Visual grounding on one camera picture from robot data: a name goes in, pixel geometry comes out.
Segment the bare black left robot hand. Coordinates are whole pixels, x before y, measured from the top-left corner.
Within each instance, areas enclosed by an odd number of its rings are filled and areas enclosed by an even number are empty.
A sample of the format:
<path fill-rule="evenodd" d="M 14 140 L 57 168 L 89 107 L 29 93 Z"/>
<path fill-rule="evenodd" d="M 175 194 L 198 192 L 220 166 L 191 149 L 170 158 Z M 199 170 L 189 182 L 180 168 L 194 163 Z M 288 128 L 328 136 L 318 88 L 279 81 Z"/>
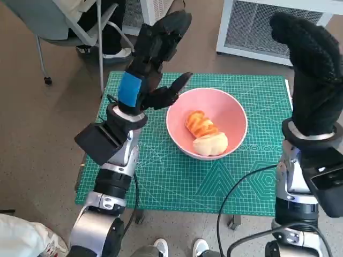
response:
<path fill-rule="evenodd" d="M 119 109 L 138 115 L 148 108 L 155 110 L 176 102 L 179 92 L 192 77 L 191 72 L 179 76 L 169 87 L 160 87 L 162 68 L 176 54 L 178 43 L 190 27 L 191 13 L 172 12 L 153 26 L 143 24 L 134 46 L 133 60 L 125 69 L 118 89 Z"/>

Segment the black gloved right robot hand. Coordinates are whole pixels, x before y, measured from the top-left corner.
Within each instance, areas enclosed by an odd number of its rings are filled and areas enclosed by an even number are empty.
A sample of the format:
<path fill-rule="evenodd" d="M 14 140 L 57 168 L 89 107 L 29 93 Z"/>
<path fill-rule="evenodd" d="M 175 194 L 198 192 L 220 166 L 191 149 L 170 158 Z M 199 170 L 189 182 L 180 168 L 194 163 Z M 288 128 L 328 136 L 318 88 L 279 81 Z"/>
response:
<path fill-rule="evenodd" d="M 294 69 L 292 121 L 305 136 L 332 133 L 342 112 L 342 53 L 323 26 L 288 13 L 270 19 L 272 38 L 285 44 Z"/>

